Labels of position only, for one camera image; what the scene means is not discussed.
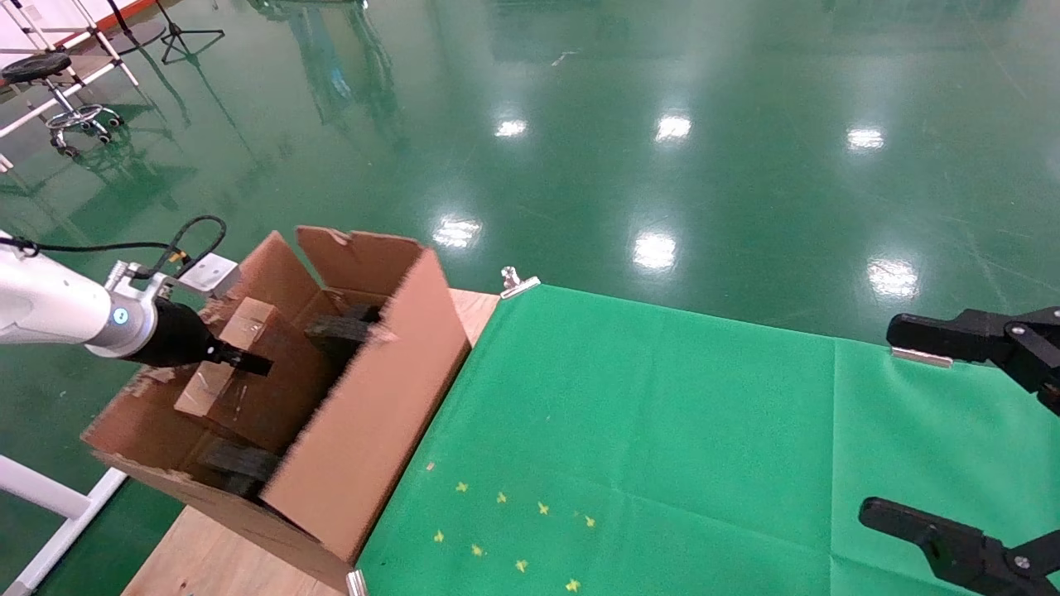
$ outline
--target green screen fabric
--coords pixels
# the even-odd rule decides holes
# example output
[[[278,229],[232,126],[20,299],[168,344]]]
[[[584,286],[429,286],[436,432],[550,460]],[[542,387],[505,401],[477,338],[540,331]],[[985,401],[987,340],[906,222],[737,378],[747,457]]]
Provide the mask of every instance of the green screen fabric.
[[[358,566],[372,596],[964,594],[861,502],[1019,544],[1060,528],[1057,428],[995,369],[541,286],[498,306]]]

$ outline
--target glossy floor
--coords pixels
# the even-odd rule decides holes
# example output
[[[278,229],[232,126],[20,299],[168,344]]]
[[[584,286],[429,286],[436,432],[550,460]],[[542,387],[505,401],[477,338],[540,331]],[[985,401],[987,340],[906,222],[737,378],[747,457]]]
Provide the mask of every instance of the glossy floor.
[[[387,231],[459,287],[511,264],[874,343],[898,312],[1060,302],[1056,2],[219,1],[172,11],[227,31],[197,60],[155,45],[128,59],[142,94],[101,81],[118,143],[71,163],[26,151],[39,126],[0,141],[4,229],[164,240],[212,212],[233,258],[300,223]],[[112,259],[63,260],[100,278]],[[131,367],[0,354],[0,453],[87,490],[76,436]],[[177,510],[126,489],[45,592],[118,594]],[[0,584],[54,524],[0,497]]]

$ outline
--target open cardboard box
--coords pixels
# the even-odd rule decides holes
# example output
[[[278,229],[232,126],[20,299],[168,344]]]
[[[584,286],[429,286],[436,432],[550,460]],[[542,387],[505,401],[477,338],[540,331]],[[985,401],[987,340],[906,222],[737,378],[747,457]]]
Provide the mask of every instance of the open cardboard box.
[[[383,332],[350,361],[286,451],[260,494],[267,507],[215,488],[223,478],[196,460],[215,438],[174,409],[195,366],[141,369],[82,438],[105,463],[341,591],[471,348],[431,249],[315,227],[298,228],[297,238],[324,287],[272,232],[242,263],[240,283],[207,305],[212,331],[249,297],[298,329],[352,303],[376,304]]]

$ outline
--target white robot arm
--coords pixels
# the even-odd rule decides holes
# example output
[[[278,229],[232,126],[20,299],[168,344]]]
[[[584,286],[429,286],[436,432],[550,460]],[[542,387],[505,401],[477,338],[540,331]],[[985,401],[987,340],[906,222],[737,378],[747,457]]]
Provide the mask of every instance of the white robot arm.
[[[0,238],[12,238],[0,230]],[[48,257],[0,245],[0,344],[85,344],[111,317],[99,283]]]
[[[169,300],[174,286],[224,294],[238,280],[236,263],[210,252],[174,278],[119,261],[99,284],[23,243],[0,230],[0,345],[81,344],[156,367],[211,361],[268,374],[270,361],[217,339],[195,311]],[[134,276],[149,278],[145,290],[132,287]]]

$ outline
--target wooden table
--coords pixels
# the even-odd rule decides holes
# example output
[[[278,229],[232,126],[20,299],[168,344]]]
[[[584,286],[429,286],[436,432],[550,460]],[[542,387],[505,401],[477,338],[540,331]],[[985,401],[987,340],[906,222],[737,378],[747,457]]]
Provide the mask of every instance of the wooden table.
[[[472,346],[498,297],[453,290]],[[191,507],[177,518],[122,596],[346,596]]]

